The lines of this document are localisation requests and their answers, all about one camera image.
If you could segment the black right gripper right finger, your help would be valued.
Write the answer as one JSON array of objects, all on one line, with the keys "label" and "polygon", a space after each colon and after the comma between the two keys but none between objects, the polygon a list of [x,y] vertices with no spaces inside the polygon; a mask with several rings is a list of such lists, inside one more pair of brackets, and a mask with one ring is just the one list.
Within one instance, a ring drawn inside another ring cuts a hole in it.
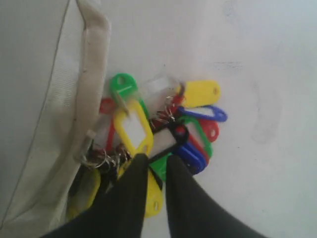
[{"label": "black right gripper right finger", "polygon": [[166,168],[166,209],[172,238],[262,238],[218,205],[172,155]]}]

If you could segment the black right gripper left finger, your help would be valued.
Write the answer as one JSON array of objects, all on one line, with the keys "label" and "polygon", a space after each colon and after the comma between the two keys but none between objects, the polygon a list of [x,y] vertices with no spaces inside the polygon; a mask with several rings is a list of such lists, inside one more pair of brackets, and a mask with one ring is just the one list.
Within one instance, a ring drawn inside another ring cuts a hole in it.
[{"label": "black right gripper left finger", "polygon": [[137,154],[116,185],[46,238],[139,238],[145,216],[148,157]]}]

